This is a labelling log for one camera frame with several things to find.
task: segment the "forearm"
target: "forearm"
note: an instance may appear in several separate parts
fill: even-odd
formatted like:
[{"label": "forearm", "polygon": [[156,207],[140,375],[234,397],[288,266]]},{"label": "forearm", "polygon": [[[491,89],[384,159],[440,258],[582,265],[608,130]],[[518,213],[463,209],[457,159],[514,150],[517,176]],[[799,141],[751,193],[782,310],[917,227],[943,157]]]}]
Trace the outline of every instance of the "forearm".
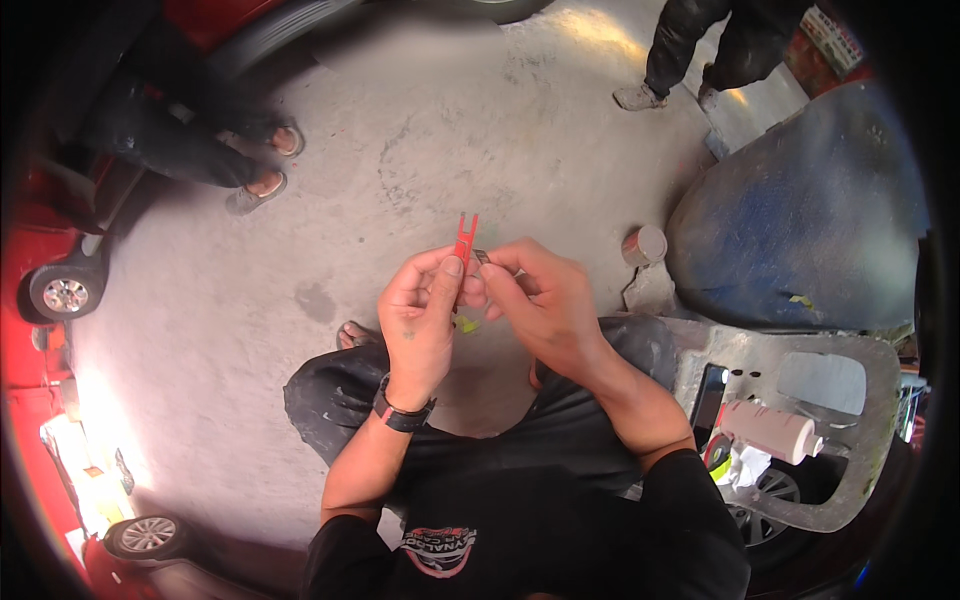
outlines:
[{"label": "forearm", "polygon": [[[395,406],[419,403],[392,386],[393,382],[386,396]],[[391,429],[371,412],[330,466],[321,500],[321,525],[344,514],[357,515],[375,524],[380,519],[383,498],[394,486],[412,437],[412,433]]]},{"label": "forearm", "polygon": [[586,387],[610,417],[617,436],[643,472],[674,450],[695,448],[693,430],[677,400],[606,345]]}]

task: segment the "small metal can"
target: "small metal can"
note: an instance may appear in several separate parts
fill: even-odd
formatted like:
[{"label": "small metal can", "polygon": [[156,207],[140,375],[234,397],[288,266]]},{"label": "small metal can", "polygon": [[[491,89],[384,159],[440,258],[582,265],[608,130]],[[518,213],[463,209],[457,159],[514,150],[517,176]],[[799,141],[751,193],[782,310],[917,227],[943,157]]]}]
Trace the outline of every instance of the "small metal can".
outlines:
[{"label": "small metal can", "polygon": [[660,228],[645,225],[623,240],[620,253],[631,267],[652,265],[666,257],[666,236]]}]

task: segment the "t-shirt logo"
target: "t-shirt logo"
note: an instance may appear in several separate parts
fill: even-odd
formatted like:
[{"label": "t-shirt logo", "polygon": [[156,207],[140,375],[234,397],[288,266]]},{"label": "t-shirt logo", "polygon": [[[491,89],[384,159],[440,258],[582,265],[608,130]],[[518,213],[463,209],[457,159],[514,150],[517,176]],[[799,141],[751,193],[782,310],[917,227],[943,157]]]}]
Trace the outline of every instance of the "t-shirt logo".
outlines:
[{"label": "t-shirt logo", "polygon": [[459,573],[470,557],[477,531],[466,527],[418,527],[403,534],[400,548],[410,561],[430,577],[447,579]]}]

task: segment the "leg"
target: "leg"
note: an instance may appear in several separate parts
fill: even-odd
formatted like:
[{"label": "leg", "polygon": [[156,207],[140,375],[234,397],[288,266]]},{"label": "leg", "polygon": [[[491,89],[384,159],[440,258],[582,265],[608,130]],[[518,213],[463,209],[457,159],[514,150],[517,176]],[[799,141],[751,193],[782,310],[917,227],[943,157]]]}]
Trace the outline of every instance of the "leg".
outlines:
[{"label": "leg", "polygon": [[733,15],[720,36],[716,60],[704,70],[704,84],[733,89],[766,79],[813,0],[733,0]]},{"label": "leg", "polygon": [[[327,465],[364,423],[373,409],[373,396],[390,370],[382,343],[338,350],[307,361],[283,388],[283,400],[300,438]],[[466,472],[492,465],[481,450],[490,440],[462,438],[427,425],[414,434],[387,504],[402,511],[411,486],[434,476]]]},{"label": "leg", "polygon": [[697,41],[729,11],[730,0],[667,0],[647,55],[644,80],[659,98],[683,80]]},{"label": "leg", "polygon": [[[646,315],[600,320],[604,337],[634,367],[673,389],[676,350],[662,321]],[[523,420],[499,438],[503,467],[561,465],[591,485],[622,492],[640,479],[636,457],[620,442],[589,390],[545,370],[542,390]]]},{"label": "leg", "polygon": [[282,125],[239,85],[228,82],[203,62],[196,46],[160,17],[144,31],[124,63],[170,94],[218,131],[234,132],[266,144]]},{"label": "leg", "polygon": [[175,180],[240,187],[265,173],[204,128],[184,125],[145,92],[141,80],[122,70],[87,116],[81,139]]}]

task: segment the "foot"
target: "foot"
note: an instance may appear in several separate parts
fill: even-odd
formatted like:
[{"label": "foot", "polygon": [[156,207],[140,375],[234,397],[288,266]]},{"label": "foot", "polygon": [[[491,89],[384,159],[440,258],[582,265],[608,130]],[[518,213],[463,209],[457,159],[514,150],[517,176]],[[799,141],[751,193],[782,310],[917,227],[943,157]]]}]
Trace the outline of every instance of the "foot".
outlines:
[{"label": "foot", "polygon": [[278,127],[270,143],[282,155],[291,155],[297,149],[297,135],[288,127]]},{"label": "foot", "polygon": [[227,212],[236,217],[249,215],[262,204],[282,194],[286,187],[285,175],[268,171],[260,180],[244,185],[227,198]]},{"label": "foot", "polygon": [[375,342],[376,339],[368,330],[353,321],[347,321],[337,331],[337,348],[341,350],[374,344]]},{"label": "foot", "polygon": [[700,105],[700,108],[704,112],[710,112],[711,110],[717,108],[717,98],[719,98],[720,92],[713,89],[707,82],[703,82],[700,85],[700,91],[697,92],[697,104]]},{"label": "foot", "polygon": [[265,171],[263,177],[245,185],[247,191],[257,198],[270,196],[283,184],[283,174],[277,171]]},{"label": "foot", "polygon": [[303,152],[303,134],[295,125],[284,125],[276,128],[270,143],[276,148],[277,153],[284,158],[293,158]]},{"label": "foot", "polygon": [[613,93],[613,99],[625,110],[644,110],[666,106],[666,98],[657,98],[657,94],[647,84],[642,84],[639,87],[621,87]]}]

